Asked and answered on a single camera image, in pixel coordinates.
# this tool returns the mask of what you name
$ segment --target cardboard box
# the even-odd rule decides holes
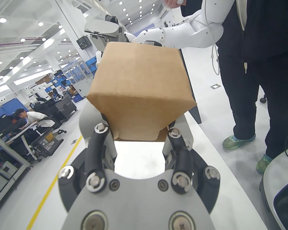
[[[167,126],[196,105],[177,49],[110,42],[87,99],[115,140],[165,141]]]

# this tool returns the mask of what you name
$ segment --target black pants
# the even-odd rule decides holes
[[[255,134],[258,87],[263,88],[270,116],[266,136],[266,154],[275,158],[288,145],[288,54],[268,61],[248,63],[247,73],[241,61],[219,56],[222,83],[235,119],[237,139]]]

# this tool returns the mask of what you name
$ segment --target bolt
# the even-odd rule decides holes
[[[91,215],[84,221],[85,230],[104,230],[105,222],[100,215]]]
[[[168,190],[168,183],[166,180],[160,180],[158,182],[158,188],[161,191],[167,191]]]
[[[105,129],[105,125],[104,124],[100,124],[99,126],[97,126],[97,129],[102,132]]]
[[[205,174],[206,174],[208,179],[210,179],[210,178],[216,178],[218,180],[220,179],[220,173],[214,167],[211,167],[211,166],[206,167]]]
[[[109,188],[111,191],[117,191],[120,187],[120,182],[117,179],[114,179],[110,182]]]
[[[181,136],[180,131],[177,128],[173,128],[169,135],[172,138],[179,138]]]
[[[177,183],[182,188],[187,187],[189,184],[188,180],[182,175],[177,178]]]
[[[62,168],[59,172],[59,176],[58,178],[67,178],[69,176],[69,174],[71,173],[71,169],[68,166]]]
[[[91,179],[90,179],[90,185],[94,188],[98,188],[100,185],[100,178],[98,175],[94,175]]]
[[[173,221],[173,230],[191,230],[191,222],[184,216],[178,216]]]

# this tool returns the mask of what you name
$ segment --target white floor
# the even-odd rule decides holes
[[[261,176],[256,172],[255,166],[266,148],[264,138],[269,129],[267,104],[261,104],[259,101],[257,103],[256,141],[230,153],[223,151],[222,142],[226,137],[232,135],[234,120],[224,88],[221,87],[215,90],[210,88],[216,83],[222,85],[220,76],[216,76],[212,69],[211,49],[186,48],[183,50],[183,54],[201,114],[202,124],[200,126],[234,173],[261,217],[263,217],[264,212],[262,211],[258,189]],[[83,100],[77,104],[80,111],[85,101]],[[18,185],[17,190],[11,194],[2,206],[0,210],[0,230],[26,229],[48,187],[73,149],[72,141],[78,139],[81,135],[78,127],[80,111],[74,113],[70,120],[63,125],[68,133],[62,136],[64,142],[55,154],[30,170]],[[83,149],[84,142],[82,140],[69,162],[72,162]],[[60,229],[65,217],[66,212],[60,200],[57,184],[55,184],[31,229]]]

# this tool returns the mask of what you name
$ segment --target desk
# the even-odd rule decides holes
[[[15,158],[22,165],[13,175],[13,178],[9,180],[6,186],[0,192],[0,201],[5,196],[5,194],[9,191],[15,181],[21,176],[21,174],[26,170],[27,167],[30,167],[30,163],[22,158],[18,153],[12,150],[1,138],[0,138],[0,148],[4,149],[10,156]]]
[[[6,141],[6,144],[11,143],[13,140],[15,140],[21,136],[21,140],[22,140],[24,146],[26,147],[26,149],[28,150],[29,154],[33,157],[34,160],[37,160],[36,156],[33,154],[32,150],[31,150],[31,147],[28,145],[28,143],[24,137],[24,132],[27,131],[28,129],[30,129],[32,126],[35,126],[36,124],[37,124],[37,121],[33,122],[32,124],[27,126],[25,129],[23,129],[20,133],[18,133],[14,137],[10,138],[8,141]]]
[[[189,112],[185,116],[194,138],[193,149],[221,175],[219,196],[211,213],[215,229],[267,230],[243,188],[202,129]],[[118,153],[115,172],[119,175],[143,179],[164,172],[163,143],[116,141],[115,146]]]

